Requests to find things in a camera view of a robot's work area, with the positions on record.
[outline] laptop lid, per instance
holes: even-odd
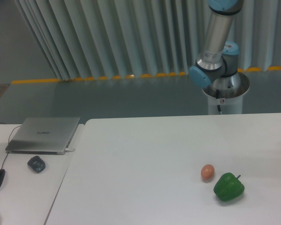
[[[78,127],[79,117],[27,118],[6,151],[64,154]]]

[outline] egg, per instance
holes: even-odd
[[[214,167],[213,165],[205,165],[201,170],[201,177],[204,181],[210,180],[214,176]]]

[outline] laptop logo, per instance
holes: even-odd
[[[37,131],[38,135],[49,135],[50,131]]]

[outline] blue joint cap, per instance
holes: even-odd
[[[211,85],[209,77],[202,70],[195,66],[190,67],[189,75],[191,76],[191,79],[195,82],[195,84],[199,87],[205,88]]]
[[[208,0],[208,5],[215,11],[226,11],[236,3],[237,0]]]
[[[223,52],[224,55],[238,55],[238,45],[233,41],[226,41]]]

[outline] floor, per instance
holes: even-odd
[[[245,72],[243,113],[281,113],[281,70]],[[206,115],[207,98],[189,76],[12,84],[0,98],[0,122],[27,117],[94,118]]]

